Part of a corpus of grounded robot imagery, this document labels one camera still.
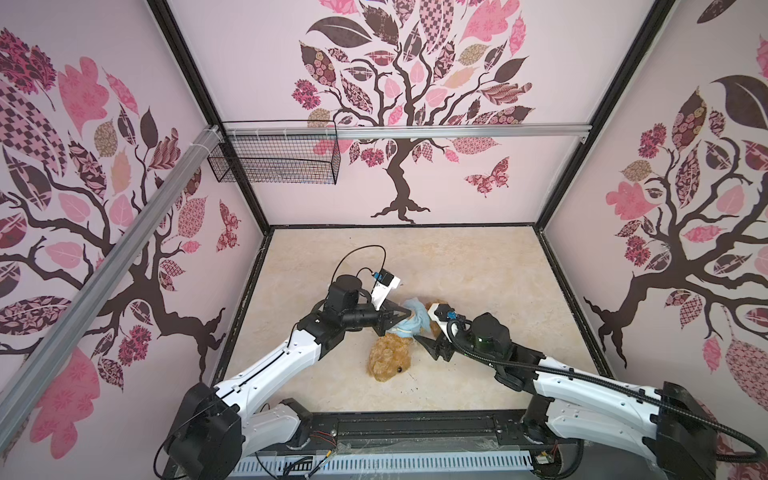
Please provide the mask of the light blue teddy shirt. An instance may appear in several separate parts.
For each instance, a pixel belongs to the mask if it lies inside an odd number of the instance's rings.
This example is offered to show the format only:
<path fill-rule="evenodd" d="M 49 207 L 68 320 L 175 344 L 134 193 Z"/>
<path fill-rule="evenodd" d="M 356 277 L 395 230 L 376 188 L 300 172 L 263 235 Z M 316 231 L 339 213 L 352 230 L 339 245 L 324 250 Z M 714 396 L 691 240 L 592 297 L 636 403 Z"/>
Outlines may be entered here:
<path fill-rule="evenodd" d="M 393 334 L 401 338 L 414 338 L 423 332 L 430 332 L 430 321 L 427 308 L 417 297 L 407 299 L 402 307 L 410 311 L 410 316 L 394 327 L 387 330 L 388 334 Z"/>

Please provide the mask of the brown plush teddy bear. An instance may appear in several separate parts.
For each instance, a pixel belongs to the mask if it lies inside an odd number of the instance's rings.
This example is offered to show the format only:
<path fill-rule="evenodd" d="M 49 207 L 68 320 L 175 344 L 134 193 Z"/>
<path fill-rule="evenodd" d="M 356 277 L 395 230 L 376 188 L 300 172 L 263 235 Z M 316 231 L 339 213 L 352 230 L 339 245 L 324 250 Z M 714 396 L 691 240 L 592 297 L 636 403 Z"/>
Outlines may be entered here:
<path fill-rule="evenodd" d="M 433 331 L 423 332 L 427 338 L 437 339 L 440 335 L 437 329 L 437 337 Z M 376 340 L 368 357 L 367 374 L 378 382 L 387 382 L 400 373 L 407 371 L 411 366 L 411 353 L 418 343 L 414 338 L 401 338 L 388 334 Z"/>

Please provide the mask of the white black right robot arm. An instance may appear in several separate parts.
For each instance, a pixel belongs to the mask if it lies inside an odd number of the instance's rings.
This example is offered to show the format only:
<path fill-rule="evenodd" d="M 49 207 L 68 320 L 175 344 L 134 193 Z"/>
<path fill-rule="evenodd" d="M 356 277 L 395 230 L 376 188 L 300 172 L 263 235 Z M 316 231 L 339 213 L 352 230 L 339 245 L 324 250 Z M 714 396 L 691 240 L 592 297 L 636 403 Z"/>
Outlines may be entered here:
<path fill-rule="evenodd" d="M 456 353 L 491 367 L 501 385 L 530 394 L 524 436 L 543 444 L 584 440 L 648 460 L 670 479 L 713 479 L 718 434 L 706 409 L 682 386 L 660 389 L 575 369 L 512 341 L 490 313 L 473 320 L 447 304 L 428 308 L 435 338 L 419 343 L 434 359 Z"/>

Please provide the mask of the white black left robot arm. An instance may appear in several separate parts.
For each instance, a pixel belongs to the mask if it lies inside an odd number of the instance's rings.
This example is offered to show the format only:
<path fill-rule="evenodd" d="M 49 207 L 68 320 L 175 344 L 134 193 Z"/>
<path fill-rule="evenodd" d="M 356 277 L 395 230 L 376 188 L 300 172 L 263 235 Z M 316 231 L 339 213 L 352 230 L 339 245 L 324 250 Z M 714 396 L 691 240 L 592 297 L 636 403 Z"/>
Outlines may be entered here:
<path fill-rule="evenodd" d="M 384 336 L 410 317 L 410 310 L 387 298 L 400 278 L 385 269 L 373 278 L 373 289 L 367 291 L 356 276 L 339 276 L 277 348 L 228 380 L 214 386 L 198 383 L 185 393 L 160 447 L 184 478 L 225 479 L 250 454 L 307 439 L 312 415 L 296 401 L 284 400 L 268 411 L 262 407 L 346 333 L 370 328 Z"/>

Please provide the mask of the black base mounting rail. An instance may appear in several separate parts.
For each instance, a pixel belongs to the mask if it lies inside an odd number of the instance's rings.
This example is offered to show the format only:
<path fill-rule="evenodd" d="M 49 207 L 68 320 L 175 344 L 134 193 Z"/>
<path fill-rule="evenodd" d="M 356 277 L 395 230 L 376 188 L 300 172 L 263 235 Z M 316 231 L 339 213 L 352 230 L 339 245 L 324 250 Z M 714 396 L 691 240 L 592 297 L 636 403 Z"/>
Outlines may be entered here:
<path fill-rule="evenodd" d="M 240 460 L 262 451 L 309 451 L 321 447 L 372 448 L 406 441 L 458 444 L 488 440 L 491 446 L 541 451 L 577 444 L 552 435 L 533 437 L 524 430 L 522 410 L 415 412 L 315 412 L 279 404 L 241 420 L 230 413 L 199 417 L 176 433 L 170 451 L 190 441 L 205 460 Z"/>

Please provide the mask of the aluminium rail back wall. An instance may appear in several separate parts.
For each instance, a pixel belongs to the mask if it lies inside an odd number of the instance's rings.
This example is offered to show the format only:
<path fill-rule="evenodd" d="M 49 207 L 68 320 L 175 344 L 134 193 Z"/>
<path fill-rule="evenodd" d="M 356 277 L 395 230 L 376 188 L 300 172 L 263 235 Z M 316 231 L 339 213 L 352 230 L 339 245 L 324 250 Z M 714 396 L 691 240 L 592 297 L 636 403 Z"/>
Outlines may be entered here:
<path fill-rule="evenodd" d="M 332 124 L 309 127 L 306 121 L 226 122 L 224 129 L 232 137 L 252 135 L 296 137 L 317 136 L 344 140 L 415 139 L 415 138 L 513 138 L 513 137 L 577 137 L 586 138 L 592 126 L 578 123 L 523 123 L 515 125 L 449 125 L 449 126 L 339 126 Z"/>

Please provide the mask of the aluminium rail wall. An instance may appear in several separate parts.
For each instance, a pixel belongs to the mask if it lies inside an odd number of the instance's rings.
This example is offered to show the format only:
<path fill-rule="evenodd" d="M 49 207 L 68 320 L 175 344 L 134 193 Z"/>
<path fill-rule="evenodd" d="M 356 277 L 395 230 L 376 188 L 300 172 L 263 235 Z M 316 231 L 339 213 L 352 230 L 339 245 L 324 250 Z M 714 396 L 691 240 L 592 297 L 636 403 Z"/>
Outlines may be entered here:
<path fill-rule="evenodd" d="M 515 125 L 449 125 L 449 126 L 339 126 L 332 124 L 309 127 L 306 121 L 226 122 L 224 129 L 232 137 L 252 135 L 296 137 L 317 136 L 344 140 L 415 139 L 415 138 L 513 138 L 513 137 L 577 137 L 586 138 L 592 126 L 578 123 L 523 123 Z"/>
<path fill-rule="evenodd" d="M 205 127 L 142 208 L 115 247 L 72 300 L 70 307 L 1 392 L 1 447 L 6 448 L 51 384 L 142 248 L 171 210 L 195 171 L 222 140 L 222 128 Z"/>

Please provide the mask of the black corner frame post left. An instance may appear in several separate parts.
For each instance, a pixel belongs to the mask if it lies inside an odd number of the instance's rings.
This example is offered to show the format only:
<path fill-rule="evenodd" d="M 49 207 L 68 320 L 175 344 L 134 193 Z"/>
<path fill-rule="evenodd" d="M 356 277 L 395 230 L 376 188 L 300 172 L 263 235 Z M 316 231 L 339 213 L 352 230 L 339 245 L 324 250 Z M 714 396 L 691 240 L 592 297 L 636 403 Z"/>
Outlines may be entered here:
<path fill-rule="evenodd" d="M 218 131 L 222 134 L 223 139 L 219 141 L 219 145 L 223 146 L 223 157 L 233 172 L 233 177 L 244 196 L 259 230 L 264 236 L 268 236 L 272 231 L 272 227 L 257 199 L 254 188 L 246 177 L 246 172 L 240 158 L 226 133 L 224 122 L 171 10 L 170 2 L 166 0 L 148 0 L 147 5 L 171 50 L 204 120 L 208 125 L 217 127 Z"/>

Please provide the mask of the black corner frame post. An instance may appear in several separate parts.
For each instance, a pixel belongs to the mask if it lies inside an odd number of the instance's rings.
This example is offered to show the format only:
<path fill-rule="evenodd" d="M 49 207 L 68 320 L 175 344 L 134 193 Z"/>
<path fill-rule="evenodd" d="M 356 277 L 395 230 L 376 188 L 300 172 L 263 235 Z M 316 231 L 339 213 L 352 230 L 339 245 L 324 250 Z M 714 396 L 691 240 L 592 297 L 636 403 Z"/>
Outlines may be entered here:
<path fill-rule="evenodd" d="M 272 231 L 272 227 L 257 199 L 254 188 L 246 177 L 246 172 L 240 158 L 226 133 L 224 122 L 171 10 L 170 2 L 166 0 L 148 0 L 147 5 L 171 50 L 204 120 L 208 125 L 217 127 L 218 131 L 222 134 L 223 139 L 219 141 L 219 145 L 223 146 L 223 157 L 233 172 L 233 177 L 244 196 L 259 230 L 264 236 L 268 236 Z"/>
<path fill-rule="evenodd" d="M 650 54 L 676 7 L 677 1 L 674 0 L 656 0 L 651 4 L 648 14 L 641 23 L 605 94 L 598 103 L 589 123 L 589 133 L 584 140 L 579 142 L 566 162 L 537 221 L 534 223 L 537 233 L 544 233 L 551 223 L 576 176 L 600 139 L 606 125 L 616 113 L 620 101 L 641 70 L 643 62 Z"/>

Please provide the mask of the aluminium rail left wall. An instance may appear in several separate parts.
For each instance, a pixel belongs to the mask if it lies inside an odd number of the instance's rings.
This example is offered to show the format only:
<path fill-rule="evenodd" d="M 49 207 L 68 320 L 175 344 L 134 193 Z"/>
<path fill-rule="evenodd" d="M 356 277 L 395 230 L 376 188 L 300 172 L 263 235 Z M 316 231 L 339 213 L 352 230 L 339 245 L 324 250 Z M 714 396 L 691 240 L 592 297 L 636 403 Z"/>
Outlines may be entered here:
<path fill-rule="evenodd" d="M 195 171 L 222 140 L 222 128 L 205 127 L 142 208 L 115 247 L 72 300 L 70 307 L 1 392 L 1 447 L 6 448 L 51 384 L 142 248 L 171 210 Z"/>

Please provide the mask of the black corner frame post right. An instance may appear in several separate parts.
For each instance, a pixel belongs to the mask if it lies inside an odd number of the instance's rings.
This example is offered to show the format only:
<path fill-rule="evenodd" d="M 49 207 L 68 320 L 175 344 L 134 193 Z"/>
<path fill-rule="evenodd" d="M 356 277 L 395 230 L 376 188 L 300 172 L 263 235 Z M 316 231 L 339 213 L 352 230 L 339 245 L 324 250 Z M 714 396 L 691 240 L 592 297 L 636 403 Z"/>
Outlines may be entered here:
<path fill-rule="evenodd" d="M 648 14 L 641 23 L 605 94 L 598 103 L 589 123 L 589 133 L 584 140 L 579 142 L 566 162 L 537 221 L 534 223 L 537 233 L 544 233 L 551 223 L 576 176 L 600 139 L 606 125 L 616 113 L 620 101 L 641 70 L 643 62 L 650 54 L 676 7 L 677 1 L 674 0 L 656 0 L 651 4 Z"/>

